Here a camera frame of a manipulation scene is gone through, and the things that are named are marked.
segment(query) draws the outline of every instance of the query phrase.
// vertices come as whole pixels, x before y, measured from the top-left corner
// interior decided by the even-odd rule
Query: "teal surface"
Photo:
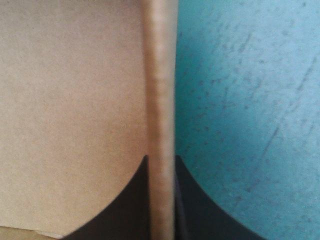
[[[180,0],[176,153],[269,240],[320,239],[320,2]]]

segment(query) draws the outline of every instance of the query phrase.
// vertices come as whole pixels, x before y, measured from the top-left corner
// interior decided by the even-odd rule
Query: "tan panel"
[[[2,240],[54,240],[55,238],[43,236],[30,230],[0,227],[0,239]]]
[[[65,235],[123,189],[146,154],[141,41],[137,0],[0,0],[1,226]]]

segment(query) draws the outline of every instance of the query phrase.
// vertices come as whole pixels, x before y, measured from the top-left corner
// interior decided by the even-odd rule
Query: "brown cardboard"
[[[40,235],[31,230],[0,227],[1,240],[54,240],[55,238]]]
[[[0,0],[0,18],[0,226],[66,235],[146,154],[139,2]]]
[[[174,239],[174,84],[178,0],[142,0],[150,228]]]

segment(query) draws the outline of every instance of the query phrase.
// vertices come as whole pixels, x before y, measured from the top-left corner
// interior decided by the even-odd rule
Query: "speckled texture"
[[[176,153],[270,240],[320,239],[320,4],[180,0]]]

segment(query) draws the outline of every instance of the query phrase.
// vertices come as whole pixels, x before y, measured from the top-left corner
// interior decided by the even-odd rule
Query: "black curved shape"
[[[175,240],[263,240],[215,204],[175,160]],[[64,240],[149,240],[148,158],[123,191]]]
[[[64,240],[148,240],[148,158],[123,191],[95,218]]]
[[[175,212],[177,217],[185,218],[176,219],[176,240],[263,240],[215,204],[179,156],[175,160],[175,172]]]

